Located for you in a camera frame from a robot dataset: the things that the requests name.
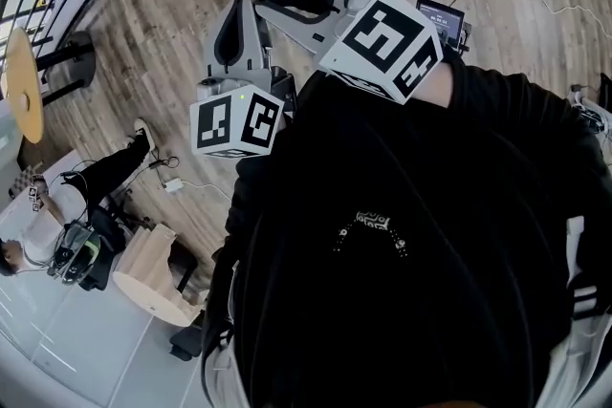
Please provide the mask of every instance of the floor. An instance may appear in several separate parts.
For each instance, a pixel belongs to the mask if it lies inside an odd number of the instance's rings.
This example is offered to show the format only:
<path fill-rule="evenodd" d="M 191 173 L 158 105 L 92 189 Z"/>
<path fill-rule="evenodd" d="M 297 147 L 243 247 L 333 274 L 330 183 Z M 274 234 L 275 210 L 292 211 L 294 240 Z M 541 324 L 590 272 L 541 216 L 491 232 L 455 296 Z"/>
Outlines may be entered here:
<path fill-rule="evenodd" d="M 177 169 L 160 170 L 164 180 L 215 183 L 231 194 L 234 163 L 193 156 L 188 136 L 188 107 L 204 73 L 203 41 L 228 1 L 93 0 L 79 28 L 92 35 L 96 46 L 96 80 L 45 109 L 45 138 L 28 149 L 28 158 L 53 161 L 74 147 L 84 159 L 100 159 L 125 145 L 140 116 L 153 126 L 162 155 L 181 160 Z M 582 4 L 612 32 L 610 0 L 548 1 L 553 9 Z M 610 40 L 588 14 L 552 15 L 540 0 L 458 0 L 455 7 L 473 25 L 465 55 L 469 64 L 524 72 L 560 96 L 571 84 L 597 88 L 599 73 L 612 73 Z M 313 70 L 310 56 L 277 32 L 273 40 L 274 64 L 293 71 L 303 84 Z M 57 86 L 64 83 L 61 73 L 50 79 Z M 590 94 L 596 98 L 594 91 Z M 131 188 L 132 205 L 141 215 L 170 226 L 198 254 L 205 285 L 210 255 L 223 243 L 228 201 L 212 187 L 186 187 L 168 195 L 155 171 L 143 172 Z"/>

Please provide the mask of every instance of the black jacket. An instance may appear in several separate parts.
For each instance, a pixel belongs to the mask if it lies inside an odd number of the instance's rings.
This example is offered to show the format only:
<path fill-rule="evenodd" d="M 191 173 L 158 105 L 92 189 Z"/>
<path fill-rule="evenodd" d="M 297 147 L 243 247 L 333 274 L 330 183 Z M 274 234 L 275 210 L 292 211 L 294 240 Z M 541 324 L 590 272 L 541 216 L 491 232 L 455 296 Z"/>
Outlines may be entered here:
<path fill-rule="evenodd" d="M 450 62 L 447 110 L 316 74 L 272 154 L 238 164 L 205 355 L 239 260 L 233 331 L 253 407 L 533 406 L 569 331 L 569 217 L 585 217 L 579 265 L 609 301 L 598 142 L 525 75 Z M 408 259 L 367 230 L 335 254 L 358 211 L 390 217 Z"/>

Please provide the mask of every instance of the power adapter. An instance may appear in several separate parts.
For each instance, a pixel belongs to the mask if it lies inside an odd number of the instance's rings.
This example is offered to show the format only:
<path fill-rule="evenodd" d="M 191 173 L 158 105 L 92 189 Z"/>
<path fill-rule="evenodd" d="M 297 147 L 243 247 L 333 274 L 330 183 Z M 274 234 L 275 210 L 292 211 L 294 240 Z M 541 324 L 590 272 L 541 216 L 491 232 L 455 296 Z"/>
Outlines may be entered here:
<path fill-rule="evenodd" d="M 165 192 L 168 194 L 172 194 L 177 190 L 181 190 L 183 188 L 183 181 L 178 177 L 176 179 L 172 179 L 171 181 L 164 184 Z"/>

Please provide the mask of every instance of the person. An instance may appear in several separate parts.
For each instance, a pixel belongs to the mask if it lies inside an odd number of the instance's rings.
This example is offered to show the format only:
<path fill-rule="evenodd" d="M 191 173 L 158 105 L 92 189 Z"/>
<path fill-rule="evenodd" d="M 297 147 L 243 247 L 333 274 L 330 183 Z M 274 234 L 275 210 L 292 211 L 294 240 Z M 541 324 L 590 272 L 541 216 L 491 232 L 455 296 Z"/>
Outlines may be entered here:
<path fill-rule="evenodd" d="M 574 394 L 551 359 L 575 281 L 612 302 L 612 179 L 567 100 L 452 52 L 405 106 L 317 73 L 272 153 L 236 168 L 203 325 L 213 407 Z"/>
<path fill-rule="evenodd" d="M 53 260 L 55 242 L 65 225 L 86 224 L 88 210 L 110 195 L 156 148 L 149 126 L 141 118 L 134 123 L 136 136 L 129 146 L 80 172 L 68 172 L 50 193 L 43 178 L 33 185 L 42 208 L 18 240 L 0 240 L 0 274 L 11 276 L 24 269 L 46 268 Z"/>

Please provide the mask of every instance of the gray robotic arm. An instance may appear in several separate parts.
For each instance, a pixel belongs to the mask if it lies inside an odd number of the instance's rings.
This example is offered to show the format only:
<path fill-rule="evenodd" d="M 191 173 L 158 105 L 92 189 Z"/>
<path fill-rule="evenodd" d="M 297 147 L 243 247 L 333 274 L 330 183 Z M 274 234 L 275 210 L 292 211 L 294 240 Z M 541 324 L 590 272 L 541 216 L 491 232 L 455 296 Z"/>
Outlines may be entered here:
<path fill-rule="evenodd" d="M 435 26 L 405 0 L 233 0 L 205 44 L 207 78 L 190 108 L 192 150 L 267 155 L 295 82 L 273 67 L 267 22 L 347 85 L 404 104 L 442 60 Z"/>

